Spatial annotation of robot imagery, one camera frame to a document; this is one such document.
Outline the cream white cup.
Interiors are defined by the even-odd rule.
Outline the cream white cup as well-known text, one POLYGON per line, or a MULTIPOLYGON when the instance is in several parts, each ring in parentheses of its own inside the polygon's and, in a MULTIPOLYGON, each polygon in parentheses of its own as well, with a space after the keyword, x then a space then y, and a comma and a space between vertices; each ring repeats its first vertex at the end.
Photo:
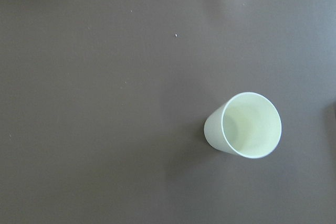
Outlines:
POLYGON ((211 147, 250 159, 273 152, 281 133, 277 109, 267 98, 254 92, 233 96, 204 124, 204 136, 211 147))

